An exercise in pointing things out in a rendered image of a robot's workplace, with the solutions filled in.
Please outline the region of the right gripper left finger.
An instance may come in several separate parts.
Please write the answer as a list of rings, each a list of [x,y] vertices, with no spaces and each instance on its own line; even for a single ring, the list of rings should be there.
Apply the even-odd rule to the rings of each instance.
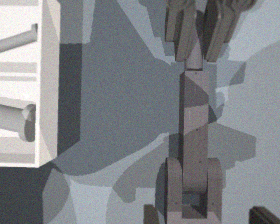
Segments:
[[[157,207],[153,204],[144,204],[144,224],[159,224]]]

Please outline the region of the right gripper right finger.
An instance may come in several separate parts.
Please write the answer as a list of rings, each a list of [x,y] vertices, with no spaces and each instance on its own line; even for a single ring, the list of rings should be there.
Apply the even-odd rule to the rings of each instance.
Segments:
[[[280,224],[280,219],[264,206],[253,206],[249,210],[249,224]]]

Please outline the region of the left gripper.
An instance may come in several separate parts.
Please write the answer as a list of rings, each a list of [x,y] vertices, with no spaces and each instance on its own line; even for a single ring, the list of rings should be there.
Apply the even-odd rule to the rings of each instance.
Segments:
[[[175,62],[183,62],[187,60],[196,22],[196,3],[195,0],[165,2],[165,42],[174,42]],[[217,61],[223,42],[229,43],[232,38],[241,12],[250,10],[256,2],[257,0],[207,0],[203,23],[204,60]]]

